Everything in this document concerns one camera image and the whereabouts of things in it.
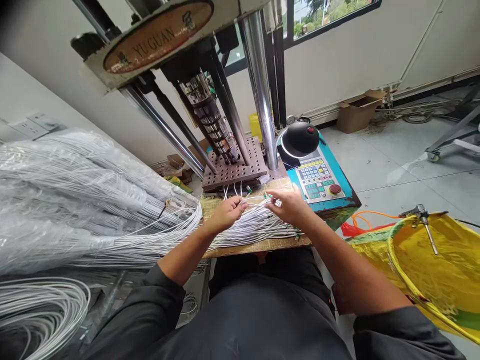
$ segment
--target yellow container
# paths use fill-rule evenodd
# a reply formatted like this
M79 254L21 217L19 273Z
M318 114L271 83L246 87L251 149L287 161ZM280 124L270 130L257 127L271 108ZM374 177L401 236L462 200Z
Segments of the yellow container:
M257 113L253 113L249 116L250 118L250 130L253 137L257 137L258 140L262 141L262 131L260 130L259 116Z

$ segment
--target white wall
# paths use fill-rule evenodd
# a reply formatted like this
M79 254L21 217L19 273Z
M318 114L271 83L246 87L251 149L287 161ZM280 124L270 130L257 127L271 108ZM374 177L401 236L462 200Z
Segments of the white wall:
M14 123L35 113L44 113L68 128L93 130L107 136L0 52L0 119Z
M444 0L400 86L413 88L480 66L480 1Z
M426 38L409 67L441 1L383 0L380 8L286 50L287 113L300 114L398 81L407 68L406 83L416 84L477 63L480 43L475 42L472 29L478 29L478 1L444 0L442 19L447 21L439 21L438 30L433 28L432 37ZM22 6L0 29L6 35L1 51L147 164L173 152L122 95L102 97L78 75L81 59L69 41L92 28L71 1L19 2ZM129 26L131 12L123 0L100 3L123 30ZM453 34L444 36L442 31L449 28ZM175 90L161 73L156 75L160 88L187 119ZM256 110L247 70L229 76L228 81L248 131L248 116ZM201 139L198 130L194 133Z

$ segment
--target machine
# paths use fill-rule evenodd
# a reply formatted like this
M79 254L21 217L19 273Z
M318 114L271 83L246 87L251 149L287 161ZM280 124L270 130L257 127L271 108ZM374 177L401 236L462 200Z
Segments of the machine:
M296 141L306 153L292 156L281 141L288 137L302 139L292 131L289 133L293 135L282 136L288 133L284 1L126 1L132 9L131 28L121 32L97 0L73 0L96 31L81 34L70 42L83 59L84 76L95 87L105 94L119 90L132 101L202 179L204 191L218 191L240 181L247 185L258 179L264 182L267 178L289 176L322 217L331 214L332 219L339 221L338 226L350 217L360 202L317 129L308 127L308 151L302 147L302 141ZM247 61L263 149L258 138L245 137L224 71L230 51L240 43L236 24ZM190 121L208 140L210 153L203 151L162 92L154 71L162 71L176 89ZM156 96L201 159L165 122L145 96L148 93Z

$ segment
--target keypad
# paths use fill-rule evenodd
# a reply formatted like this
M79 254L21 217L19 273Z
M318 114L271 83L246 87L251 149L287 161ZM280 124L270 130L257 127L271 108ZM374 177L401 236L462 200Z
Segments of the keypad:
M321 158L301 164L297 173L300 175L307 197L311 200L326 197L325 186L335 183L328 164Z

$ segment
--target yellow woven sack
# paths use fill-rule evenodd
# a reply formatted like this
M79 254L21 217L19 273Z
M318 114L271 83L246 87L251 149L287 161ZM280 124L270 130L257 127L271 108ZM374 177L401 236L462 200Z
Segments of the yellow woven sack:
M480 345L480 235L443 213L428 220L438 256L415 216L349 243L437 327Z

